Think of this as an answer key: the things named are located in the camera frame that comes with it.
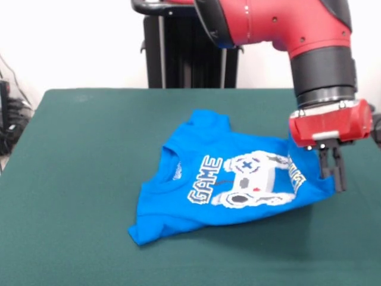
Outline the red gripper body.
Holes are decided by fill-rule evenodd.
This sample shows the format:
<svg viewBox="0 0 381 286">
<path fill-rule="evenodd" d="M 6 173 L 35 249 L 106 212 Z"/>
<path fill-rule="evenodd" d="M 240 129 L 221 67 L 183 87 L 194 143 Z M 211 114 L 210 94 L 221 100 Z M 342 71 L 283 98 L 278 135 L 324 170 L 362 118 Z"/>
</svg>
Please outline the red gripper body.
<svg viewBox="0 0 381 286">
<path fill-rule="evenodd" d="M 294 111 L 290 134 L 298 147 L 319 148 L 330 139 L 340 143 L 365 139 L 373 125 L 371 108 L 364 99 L 343 100 Z"/>
</svg>

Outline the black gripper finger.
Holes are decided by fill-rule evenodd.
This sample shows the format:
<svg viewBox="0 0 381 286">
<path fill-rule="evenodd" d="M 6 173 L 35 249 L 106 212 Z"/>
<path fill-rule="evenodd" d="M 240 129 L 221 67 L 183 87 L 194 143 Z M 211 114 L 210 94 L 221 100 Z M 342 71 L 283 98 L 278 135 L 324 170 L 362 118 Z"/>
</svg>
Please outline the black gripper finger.
<svg viewBox="0 0 381 286">
<path fill-rule="evenodd" d="M 318 145 L 318 159 L 320 164 L 320 174 L 322 179 L 326 179 L 333 175 L 333 168 L 329 166 L 329 148 L 325 143 Z"/>
<path fill-rule="evenodd" d="M 336 192 L 346 191 L 345 166 L 340 144 L 338 142 L 333 144 L 332 156 L 335 160 L 335 166 L 333 168 L 333 175 L 335 177 L 335 190 Z"/>
</svg>

